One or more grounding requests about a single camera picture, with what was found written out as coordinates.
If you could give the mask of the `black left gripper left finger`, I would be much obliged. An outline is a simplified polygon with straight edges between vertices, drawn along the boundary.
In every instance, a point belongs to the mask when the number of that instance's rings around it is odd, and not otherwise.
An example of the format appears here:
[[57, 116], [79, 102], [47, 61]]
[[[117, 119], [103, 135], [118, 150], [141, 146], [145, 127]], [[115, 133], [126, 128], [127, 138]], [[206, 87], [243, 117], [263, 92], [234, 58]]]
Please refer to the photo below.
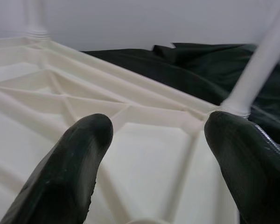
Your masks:
[[106, 115], [78, 120], [35, 167], [0, 224], [84, 224], [112, 138]]

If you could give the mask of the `black cloth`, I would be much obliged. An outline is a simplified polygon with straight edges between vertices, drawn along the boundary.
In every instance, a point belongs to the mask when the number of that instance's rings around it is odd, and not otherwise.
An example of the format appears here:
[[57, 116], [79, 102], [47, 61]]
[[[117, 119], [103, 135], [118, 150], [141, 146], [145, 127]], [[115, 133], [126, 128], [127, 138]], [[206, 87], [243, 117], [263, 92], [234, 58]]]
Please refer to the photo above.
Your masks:
[[[173, 48], [156, 45], [152, 50], [88, 51], [88, 55], [220, 105], [253, 52], [251, 45], [175, 43]], [[280, 144], [280, 62], [255, 98], [249, 120]]]

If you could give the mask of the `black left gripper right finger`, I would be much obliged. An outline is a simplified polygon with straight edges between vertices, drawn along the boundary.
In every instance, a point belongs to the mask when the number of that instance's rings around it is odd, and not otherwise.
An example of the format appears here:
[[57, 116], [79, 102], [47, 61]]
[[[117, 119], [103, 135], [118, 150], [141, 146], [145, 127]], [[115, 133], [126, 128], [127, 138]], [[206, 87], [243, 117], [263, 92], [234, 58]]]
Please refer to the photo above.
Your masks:
[[246, 224], [280, 224], [280, 146], [257, 124], [212, 112], [205, 125], [214, 154]]

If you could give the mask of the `white plastic table leg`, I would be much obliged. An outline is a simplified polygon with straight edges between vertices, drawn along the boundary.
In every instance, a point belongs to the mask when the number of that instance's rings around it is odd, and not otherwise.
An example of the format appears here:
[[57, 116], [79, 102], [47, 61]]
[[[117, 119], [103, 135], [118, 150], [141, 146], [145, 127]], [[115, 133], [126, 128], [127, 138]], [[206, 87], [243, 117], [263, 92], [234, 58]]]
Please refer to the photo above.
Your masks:
[[258, 45], [221, 110], [244, 118], [280, 59], [280, 11]]
[[45, 0], [23, 0], [26, 33], [30, 39], [47, 40]]

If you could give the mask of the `white plastic table top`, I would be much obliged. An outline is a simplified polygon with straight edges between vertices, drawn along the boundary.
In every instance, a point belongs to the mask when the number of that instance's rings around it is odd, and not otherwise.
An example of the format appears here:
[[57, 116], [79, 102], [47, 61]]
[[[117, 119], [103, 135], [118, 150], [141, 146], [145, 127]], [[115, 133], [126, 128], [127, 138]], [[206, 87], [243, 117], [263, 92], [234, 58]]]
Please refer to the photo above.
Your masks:
[[114, 136], [85, 224], [240, 224], [204, 136], [215, 106], [50, 39], [0, 39], [0, 221], [84, 116]]

